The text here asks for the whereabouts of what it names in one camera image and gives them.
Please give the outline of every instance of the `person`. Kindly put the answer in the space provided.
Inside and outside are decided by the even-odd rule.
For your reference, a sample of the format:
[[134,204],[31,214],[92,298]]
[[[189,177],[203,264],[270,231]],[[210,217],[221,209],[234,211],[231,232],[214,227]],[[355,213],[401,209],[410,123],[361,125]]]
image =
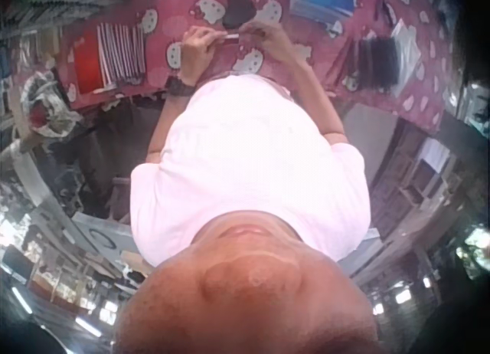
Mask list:
[[204,84],[225,32],[192,27],[131,179],[131,222],[158,266],[118,319],[116,352],[379,352],[372,307],[336,261],[370,224],[364,160],[281,25],[254,40],[296,79]]

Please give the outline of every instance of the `hand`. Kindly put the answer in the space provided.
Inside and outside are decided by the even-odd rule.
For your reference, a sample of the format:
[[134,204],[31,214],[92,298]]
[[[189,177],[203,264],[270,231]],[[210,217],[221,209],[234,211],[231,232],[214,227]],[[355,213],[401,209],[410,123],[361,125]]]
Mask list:
[[294,45],[279,23],[250,21],[243,25],[239,32],[250,34],[257,44],[278,61],[292,64],[298,60]]
[[214,56],[216,45],[226,32],[192,26],[185,32],[181,45],[181,71],[178,77],[188,86],[195,86]]

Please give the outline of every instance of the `white t-shirt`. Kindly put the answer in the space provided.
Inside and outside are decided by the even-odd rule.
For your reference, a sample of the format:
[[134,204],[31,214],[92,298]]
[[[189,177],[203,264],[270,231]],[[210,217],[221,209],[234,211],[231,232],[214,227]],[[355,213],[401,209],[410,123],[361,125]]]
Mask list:
[[269,212],[334,261],[370,224],[359,151],[330,146],[301,107],[258,76],[204,85],[172,125],[160,164],[138,166],[131,180],[132,233],[154,266],[232,211]]

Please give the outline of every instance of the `wristwatch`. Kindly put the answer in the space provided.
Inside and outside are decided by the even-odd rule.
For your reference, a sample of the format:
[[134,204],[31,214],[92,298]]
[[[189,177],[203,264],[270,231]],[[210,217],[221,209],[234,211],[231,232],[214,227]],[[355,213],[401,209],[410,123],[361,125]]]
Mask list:
[[170,76],[165,84],[165,89],[170,96],[191,97],[196,92],[196,87],[188,86],[176,76]]

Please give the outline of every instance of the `cartoon print tablecloth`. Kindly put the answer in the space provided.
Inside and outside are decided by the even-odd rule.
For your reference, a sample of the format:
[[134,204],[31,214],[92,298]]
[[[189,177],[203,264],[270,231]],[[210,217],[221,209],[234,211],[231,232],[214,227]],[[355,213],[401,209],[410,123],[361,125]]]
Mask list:
[[[313,66],[326,90],[332,90],[326,74],[349,37],[367,35],[388,36],[391,29],[382,18],[374,20],[377,0],[357,0],[354,15],[335,26],[337,33],[328,33],[325,26],[289,14],[289,0],[253,0],[257,17],[267,21],[280,21],[296,44],[302,56]],[[400,115],[420,128],[434,132],[439,127],[444,97],[450,80],[450,43],[436,21],[431,5],[434,0],[386,0],[392,14],[413,26],[422,57],[413,76],[399,98],[376,90],[349,90],[349,80],[343,80],[333,89],[339,97]],[[117,6],[104,15],[84,23],[65,28],[62,55],[58,62],[60,78],[67,88],[74,109],[113,100],[122,96],[146,94],[164,87],[168,75],[179,68],[182,35],[191,25],[212,26],[222,29],[221,19],[227,0],[133,0]],[[71,47],[80,38],[84,28],[95,28],[100,22],[138,23],[145,30],[147,77],[136,85],[127,85],[105,93],[77,92],[77,75]],[[294,89],[292,78],[285,68],[268,57],[258,47],[248,43],[222,47],[205,76],[226,70],[247,70],[271,77],[289,89]]]

